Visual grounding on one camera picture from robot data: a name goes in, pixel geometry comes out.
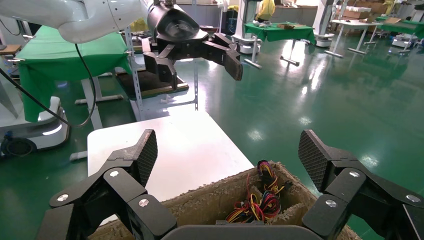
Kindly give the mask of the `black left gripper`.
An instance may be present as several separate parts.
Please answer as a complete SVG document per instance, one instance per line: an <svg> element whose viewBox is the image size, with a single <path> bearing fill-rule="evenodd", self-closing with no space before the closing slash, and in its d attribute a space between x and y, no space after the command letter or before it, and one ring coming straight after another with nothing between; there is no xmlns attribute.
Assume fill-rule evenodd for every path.
<svg viewBox="0 0 424 240"><path fill-rule="evenodd" d="M221 33L209 39L208 33L177 5L152 5L147 24L155 43L152 37L141 40L145 68L173 90L178 88L175 60L203 58L223 66L235 81L242 80L239 46Z"/></svg>

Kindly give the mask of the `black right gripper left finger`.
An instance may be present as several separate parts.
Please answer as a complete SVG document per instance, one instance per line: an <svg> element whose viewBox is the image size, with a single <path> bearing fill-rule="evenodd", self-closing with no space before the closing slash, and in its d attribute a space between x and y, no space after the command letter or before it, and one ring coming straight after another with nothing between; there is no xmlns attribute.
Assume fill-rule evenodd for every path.
<svg viewBox="0 0 424 240"><path fill-rule="evenodd" d="M162 239L177 220L146 189L157 157L156 133L146 129L135 145L114 150L97 172L55 194L36 238L86 240L114 215L135 239Z"/></svg>

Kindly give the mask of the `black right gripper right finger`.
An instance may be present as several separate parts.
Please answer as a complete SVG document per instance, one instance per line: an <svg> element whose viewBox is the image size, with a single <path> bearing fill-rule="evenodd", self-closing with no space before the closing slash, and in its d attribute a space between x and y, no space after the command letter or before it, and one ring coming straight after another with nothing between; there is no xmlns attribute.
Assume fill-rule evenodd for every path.
<svg viewBox="0 0 424 240"><path fill-rule="evenodd" d="M336 239L351 216L386 240L423 239L424 198L418 193L372 173L311 129L300 134L298 157L320 192L302 224L321 239Z"/></svg>

